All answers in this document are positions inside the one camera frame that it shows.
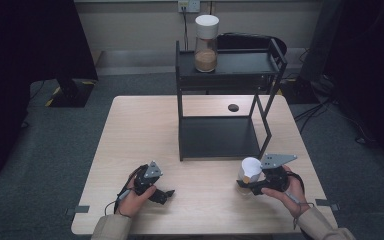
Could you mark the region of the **black chair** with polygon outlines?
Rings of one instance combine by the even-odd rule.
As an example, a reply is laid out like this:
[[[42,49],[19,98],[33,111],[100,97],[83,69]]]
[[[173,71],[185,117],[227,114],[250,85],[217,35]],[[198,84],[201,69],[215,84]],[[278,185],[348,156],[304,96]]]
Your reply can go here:
[[[223,33],[217,37],[219,49],[263,49],[268,48],[272,40],[285,55],[287,45],[277,37],[239,32]]]

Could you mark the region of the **dark curtain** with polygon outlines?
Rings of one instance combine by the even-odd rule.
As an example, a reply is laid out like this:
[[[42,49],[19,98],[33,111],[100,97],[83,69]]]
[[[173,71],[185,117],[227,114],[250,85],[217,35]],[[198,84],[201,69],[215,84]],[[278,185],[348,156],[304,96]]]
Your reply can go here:
[[[317,82],[324,74],[384,150],[384,0],[321,0],[299,78]]]
[[[27,115],[33,82],[96,78],[74,0],[0,0],[0,171]]]

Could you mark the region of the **brown powder jar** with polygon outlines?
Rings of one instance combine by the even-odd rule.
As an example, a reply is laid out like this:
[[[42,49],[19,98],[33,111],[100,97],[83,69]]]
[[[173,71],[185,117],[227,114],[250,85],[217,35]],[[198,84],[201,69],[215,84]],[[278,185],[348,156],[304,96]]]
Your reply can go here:
[[[200,15],[195,19],[195,68],[211,72],[217,66],[217,36],[219,19],[214,15]]]

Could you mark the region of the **grey table bracket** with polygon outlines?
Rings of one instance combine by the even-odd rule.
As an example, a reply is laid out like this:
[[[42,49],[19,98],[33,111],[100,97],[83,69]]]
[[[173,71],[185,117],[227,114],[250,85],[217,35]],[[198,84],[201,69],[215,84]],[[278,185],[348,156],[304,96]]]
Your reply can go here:
[[[339,211],[340,205],[336,202],[332,202],[327,199],[316,199],[315,200],[317,206],[326,206],[330,207],[332,211]]]
[[[74,216],[77,213],[88,213],[90,206],[86,205],[79,205],[75,206],[74,208],[67,208],[65,211],[65,215],[67,216]]]

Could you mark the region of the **black stand base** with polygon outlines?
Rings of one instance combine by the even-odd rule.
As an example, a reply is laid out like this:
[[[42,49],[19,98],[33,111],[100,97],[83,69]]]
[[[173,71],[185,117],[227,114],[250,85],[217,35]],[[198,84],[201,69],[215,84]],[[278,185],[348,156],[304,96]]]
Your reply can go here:
[[[94,81],[75,81],[71,78],[57,80],[59,86],[46,102],[46,107],[83,108],[95,86]]]

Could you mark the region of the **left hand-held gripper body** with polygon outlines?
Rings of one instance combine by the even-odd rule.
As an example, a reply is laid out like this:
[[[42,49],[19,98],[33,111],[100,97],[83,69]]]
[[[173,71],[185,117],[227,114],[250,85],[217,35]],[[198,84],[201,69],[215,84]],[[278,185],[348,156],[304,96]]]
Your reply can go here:
[[[163,175],[161,169],[155,161],[145,164],[139,168],[134,177],[134,191],[137,195],[142,195]]]

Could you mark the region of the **yellow seasoning jar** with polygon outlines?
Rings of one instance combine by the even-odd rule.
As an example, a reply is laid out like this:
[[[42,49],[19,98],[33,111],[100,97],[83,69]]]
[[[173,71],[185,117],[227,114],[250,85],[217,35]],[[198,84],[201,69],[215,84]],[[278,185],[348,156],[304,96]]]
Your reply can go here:
[[[254,157],[247,157],[242,160],[238,172],[237,191],[241,195],[249,195],[251,190],[248,188],[250,183],[256,183],[262,173],[261,161]]]

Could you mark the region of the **white wall outlet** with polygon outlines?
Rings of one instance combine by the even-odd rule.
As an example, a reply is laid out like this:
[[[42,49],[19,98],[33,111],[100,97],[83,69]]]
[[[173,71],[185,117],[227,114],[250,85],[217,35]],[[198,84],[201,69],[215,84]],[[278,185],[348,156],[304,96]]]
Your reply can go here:
[[[200,6],[200,0],[178,0],[178,11],[180,13],[198,13]]]

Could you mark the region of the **black floor box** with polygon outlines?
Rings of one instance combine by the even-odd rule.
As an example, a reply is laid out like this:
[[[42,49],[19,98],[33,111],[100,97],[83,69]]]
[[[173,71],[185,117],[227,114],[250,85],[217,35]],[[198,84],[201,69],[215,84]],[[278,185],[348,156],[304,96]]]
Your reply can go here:
[[[293,81],[285,81],[280,90],[289,104],[314,104],[318,102],[309,81],[298,77]]]

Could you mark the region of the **black metal shelf rack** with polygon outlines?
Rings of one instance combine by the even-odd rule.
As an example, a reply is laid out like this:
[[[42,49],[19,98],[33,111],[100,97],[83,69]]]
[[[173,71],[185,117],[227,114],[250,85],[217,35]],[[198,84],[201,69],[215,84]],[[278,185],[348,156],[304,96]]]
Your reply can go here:
[[[272,137],[267,115],[287,66],[282,48],[273,38],[261,48],[223,48],[218,51],[217,67],[210,72],[198,71],[194,60],[192,52],[176,51],[180,158],[262,157]],[[212,90],[252,95],[249,113],[183,113],[186,92]]]

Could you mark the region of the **person's right hand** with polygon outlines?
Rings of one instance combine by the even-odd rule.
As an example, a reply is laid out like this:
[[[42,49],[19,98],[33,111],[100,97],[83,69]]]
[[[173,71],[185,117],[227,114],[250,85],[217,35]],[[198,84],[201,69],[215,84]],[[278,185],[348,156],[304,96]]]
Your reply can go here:
[[[270,188],[262,188],[263,194],[275,198],[283,203],[294,219],[298,219],[310,209],[301,182],[294,176],[288,177],[289,187],[284,192]]]

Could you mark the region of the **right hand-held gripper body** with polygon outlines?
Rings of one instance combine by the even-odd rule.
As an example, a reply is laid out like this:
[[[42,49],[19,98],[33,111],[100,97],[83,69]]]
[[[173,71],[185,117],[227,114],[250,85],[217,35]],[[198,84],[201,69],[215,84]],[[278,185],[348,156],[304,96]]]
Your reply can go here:
[[[266,153],[261,161],[261,169],[264,173],[263,180],[266,188],[284,192],[289,187],[288,173],[283,168],[286,163],[298,158],[294,154],[269,154]]]

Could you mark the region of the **person's left hand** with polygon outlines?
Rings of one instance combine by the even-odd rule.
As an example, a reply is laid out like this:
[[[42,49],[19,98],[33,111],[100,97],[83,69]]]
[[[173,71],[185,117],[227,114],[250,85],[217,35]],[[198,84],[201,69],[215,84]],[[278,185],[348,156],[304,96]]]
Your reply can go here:
[[[133,187],[134,180],[131,179],[127,190],[122,194],[122,199],[118,202],[116,214],[133,218],[156,191],[156,187],[151,185],[143,194],[137,195]]]

